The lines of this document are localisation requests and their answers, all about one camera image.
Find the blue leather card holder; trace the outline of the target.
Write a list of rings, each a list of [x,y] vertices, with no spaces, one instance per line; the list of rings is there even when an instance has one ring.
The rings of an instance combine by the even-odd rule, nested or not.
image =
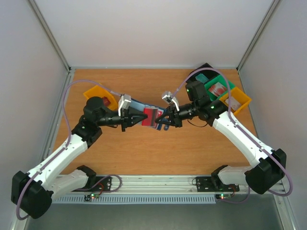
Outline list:
[[[153,128],[158,131],[161,131],[162,129],[164,129],[164,131],[167,131],[169,129],[168,125],[157,124],[155,122],[155,119],[161,116],[164,112],[166,112],[166,109],[151,104],[145,104],[135,99],[132,99],[130,107],[147,115],[147,118],[140,121],[138,125]]]

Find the red black stripe card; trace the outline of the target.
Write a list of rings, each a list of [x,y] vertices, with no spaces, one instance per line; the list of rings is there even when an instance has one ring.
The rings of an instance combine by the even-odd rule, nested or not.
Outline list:
[[[144,127],[156,127],[155,119],[158,115],[158,109],[155,107],[145,107],[143,113],[147,114],[147,118],[142,121]]]

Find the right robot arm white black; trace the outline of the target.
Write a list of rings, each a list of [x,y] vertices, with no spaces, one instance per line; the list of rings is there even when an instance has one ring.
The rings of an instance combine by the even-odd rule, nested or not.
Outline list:
[[[214,170],[211,180],[215,190],[222,190],[229,184],[247,185],[262,195],[285,176],[287,156],[282,149],[274,150],[261,142],[228,111],[223,102],[211,101],[201,82],[188,83],[186,91],[190,103],[185,105],[179,105],[171,92],[163,93],[162,99],[169,106],[155,121],[182,127],[183,120],[198,117],[227,137],[249,162],[247,167],[222,165]]]

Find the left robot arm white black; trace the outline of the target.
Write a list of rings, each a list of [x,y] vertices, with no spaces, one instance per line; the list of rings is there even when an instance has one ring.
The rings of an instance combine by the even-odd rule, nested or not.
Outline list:
[[[131,108],[130,103],[131,97],[124,94],[118,110],[112,111],[104,105],[102,98],[91,97],[83,108],[78,124],[69,130],[64,143],[36,167],[28,172],[18,171],[13,176],[11,201],[16,204],[19,220],[24,220],[21,211],[37,219],[57,198],[72,191],[91,191],[97,186],[96,172],[85,165],[67,176],[59,178],[58,175],[99,139],[102,126],[121,126],[121,130],[125,131],[148,117]]]

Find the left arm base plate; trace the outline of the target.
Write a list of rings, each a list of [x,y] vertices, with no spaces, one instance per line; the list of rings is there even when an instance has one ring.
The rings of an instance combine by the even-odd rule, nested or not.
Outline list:
[[[103,192],[110,191],[112,185],[112,177],[109,176],[106,179],[103,179],[103,176],[96,176],[92,187],[86,185],[81,189],[76,189],[74,192],[100,192],[101,189]]]

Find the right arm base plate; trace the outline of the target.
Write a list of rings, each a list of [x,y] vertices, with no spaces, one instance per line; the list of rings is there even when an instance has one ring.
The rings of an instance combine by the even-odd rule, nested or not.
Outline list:
[[[192,184],[196,186],[197,192],[239,192],[238,185],[222,185],[220,188],[216,188],[211,180],[210,176],[197,176],[192,180]]]

